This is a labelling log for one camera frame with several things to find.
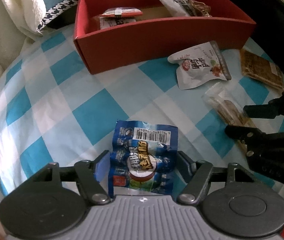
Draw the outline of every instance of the metal screw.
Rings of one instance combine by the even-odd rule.
[[[195,196],[191,194],[181,194],[179,195],[179,201],[185,204],[190,204],[195,200]]]
[[[246,156],[247,156],[247,157],[251,157],[253,154],[254,154],[253,151],[248,151],[248,152],[246,153]]]
[[[107,195],[98,193],[92,196],[92,200],[97,203],[103,203],[108,200],[108,197]]]

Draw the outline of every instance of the red box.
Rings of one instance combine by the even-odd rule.
[[[91,74],[167,57],[215,40],[220,49],[241,49],[255,22],[229,0],[196,0],[211,6],[213,17],[170,17],[97,30],[92,17],[114,7],[151,8],[159,0],[79,0],[74,44]]]

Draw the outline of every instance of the gray ribbed plate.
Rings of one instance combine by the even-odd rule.
[[[110,204],[92,207],[79,226],[54,239],[235,240],[207,225],[196,208],[179,205],[171,196],[116,196]]]

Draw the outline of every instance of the blue and white tablecloth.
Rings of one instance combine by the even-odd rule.
[[[243,153],[224,134],[225,124],[201,98],[218,80],[180,90],[177,65],[166,58],[91,75],[74,47],[73,29],[35,42],[0,78],[0,201],[48,162],[69,166],[111,150],[117,119],[175,125],[179,150],[194,160],[247,168]],[[245,48],[267,57],[252,39]],[[280,96],[242,76],[238,50],[223,55],[232,75],[223,83],[240,106]],[[284,131],[283,116],[254,122],[267,133]],[[284,197],[282,184],[256,175]]]

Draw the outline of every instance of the black and white patterned fabric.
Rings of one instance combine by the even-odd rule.
[[[58,3],[54,7],[50,8],[44,18],[42,19],[41,23],[38,25],[37,30],[41,31],[49,22],[54,20],[60,14],[68,10],[74,5],[77,5],[78,0],[64,0],[63,2]]]

